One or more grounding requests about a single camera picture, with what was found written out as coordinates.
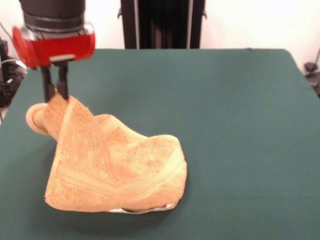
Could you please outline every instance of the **tan towel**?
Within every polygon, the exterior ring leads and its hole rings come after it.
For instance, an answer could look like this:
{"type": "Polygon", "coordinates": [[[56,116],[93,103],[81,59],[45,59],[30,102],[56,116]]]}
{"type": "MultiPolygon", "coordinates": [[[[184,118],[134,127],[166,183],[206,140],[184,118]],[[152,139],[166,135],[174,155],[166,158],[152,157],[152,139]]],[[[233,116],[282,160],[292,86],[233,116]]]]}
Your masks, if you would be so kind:
{"type": "Polygon", "coordinates": [[[173,209],[187,163],[171,135],[143,136],[109,114],[93,116],[58,93],[31,106],[32,130],[57,141],[45,202],[64,211],[146,213],[173,209]]]}

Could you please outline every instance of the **terry cloth towel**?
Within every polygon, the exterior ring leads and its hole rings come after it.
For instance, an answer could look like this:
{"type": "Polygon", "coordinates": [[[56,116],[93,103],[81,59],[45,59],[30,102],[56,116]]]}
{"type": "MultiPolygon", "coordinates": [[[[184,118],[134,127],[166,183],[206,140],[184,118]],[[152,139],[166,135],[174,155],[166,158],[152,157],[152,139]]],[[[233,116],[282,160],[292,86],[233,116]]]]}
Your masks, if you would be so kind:
{"type": "Polygon", "coordinates": [[[141,214],[173,209],[184,194],[187,163],[172,135],[146,137],[58,93],[26,122],[57,141],[45,191],[55,209],[141,214]]]}

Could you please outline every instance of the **black metal frame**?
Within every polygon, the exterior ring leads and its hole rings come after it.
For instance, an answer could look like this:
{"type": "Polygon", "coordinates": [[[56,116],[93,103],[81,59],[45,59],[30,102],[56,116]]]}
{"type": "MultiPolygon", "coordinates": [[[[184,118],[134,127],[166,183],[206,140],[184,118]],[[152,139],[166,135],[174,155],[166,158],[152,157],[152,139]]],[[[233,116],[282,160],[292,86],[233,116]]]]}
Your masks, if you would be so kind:
{"type": "MultiPolygon", "coordinates": [[[[136,19],[135,19],[135,1],[134,0],[121,0],[121,15],[123,24],[123,35],[124,35],[124,46],[126,49],[137,49],[137,36],[136,36],[136,19]]],[[[145,3],[145,0],[139,0],[138,2],[145,3]]],[[[150,29],[150,13],[146,5],[139,6],[139,25],[140,25],[140,46],[141,49],[154,48],[151,44],[152,40],[150,34],[146,34],[146,29],[150,29]]],[[[186,5],[183,0],[181,0],[180,9],[186,10],[186,5]]],[[[191,20],[191,35],[190,35],[190,48],[198,49],[200,48],[201,39],[201,28],[202,28],[202,18],[205,9],[205,0],[193,0],[192,9],[192,20],[191,20]]],[[[178,15],[174,18],[176,24],[173,25],[174,33],[177,31],[180,33],[175,34],[173,37],[176,44],[172,44],[172,48],[187,48],[187,32],[186,30],[179,30],[177,26],[187,26],[188,25],[188,13],[179,11],[178,15]]],[[[167,44],[161,46],[162,48],[167,48],[167,44]]]]}
{"type": "Polygon", "coordinates": [[[121,0],[121,15],[124,35],[124,47],[126,49],[136,49],[137,38],[134,0],[121,0]]]}
{"type": "Polygon", "coordinates": [[[190,48],[199,49],[206,0],[193,0],[190,48]]]}

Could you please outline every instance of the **cable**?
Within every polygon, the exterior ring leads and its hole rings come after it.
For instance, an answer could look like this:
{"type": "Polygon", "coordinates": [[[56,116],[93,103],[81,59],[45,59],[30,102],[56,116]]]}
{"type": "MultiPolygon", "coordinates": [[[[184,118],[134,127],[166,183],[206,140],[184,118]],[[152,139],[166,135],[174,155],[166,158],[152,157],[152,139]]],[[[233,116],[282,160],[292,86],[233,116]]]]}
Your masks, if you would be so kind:
{"type": "Polygon", "coordinates": [[[316,59],[315,59],[315,61],[314,61],[313,68],[312,68],[312,70],[310,71],[311,73],[313,73],[313,72],[316,70],[317,63],[318,63],[318,61],[319,61],[319,57],[320,57],[320,48],[319,48],[319,50],[318,50],[318,54],[317,54],[316,59]]]}
{"type": "Polygon", "coordinates": [[[8,31],[5,29],[5,27],[2,25],[2,23],[0,22],[0,27],[2,28],[2,30],[5,32],[5,34],[8,35],[9,39],[11,40],[11,42],[13,43],[14,41],[12,40],[11,35],[8,33],[8,31]]]}
{"type": "Polygon", "coordinates": [[[17,58],[10,58],[10,59],[3,60],[3,61],[1,62],[1,64],[5,64],[5,63],[8,63],[8,62],[16,62],[16,61],[19,61],[19,59],[17,59],[17,58]]]}

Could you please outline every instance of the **black cable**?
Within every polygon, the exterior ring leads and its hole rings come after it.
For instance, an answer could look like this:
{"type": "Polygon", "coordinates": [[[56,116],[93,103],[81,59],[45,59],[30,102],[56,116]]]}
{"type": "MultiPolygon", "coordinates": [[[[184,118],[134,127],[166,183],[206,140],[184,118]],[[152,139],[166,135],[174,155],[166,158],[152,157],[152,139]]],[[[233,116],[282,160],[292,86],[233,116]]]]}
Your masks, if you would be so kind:
{"type": "Polygon", "coordinates": [[[314,61],[313,68],[312,68],[312,70],[310,71],[310,73],[313,73],[313,72],[316,70],[317,63],[318,63],[318,61],[319,61],[319,57],[320,57],[320,48],[319,48],[319,50],[318,50],[318,54],[317,54],[317,56],[316,56],[316,59],[315,59],[315,61],[314,61]]]}
{"type": "Polygon", "coordinates": [[[5,27],[2,25],[1,22],[0,22],[0,27],[1,27],[2,30],[5,32],[5,34],[8,35],[9,39],[11,40],[11,42],[13,42],[11,35],[8,33],[8,31],[5,29],[5,27]]]}

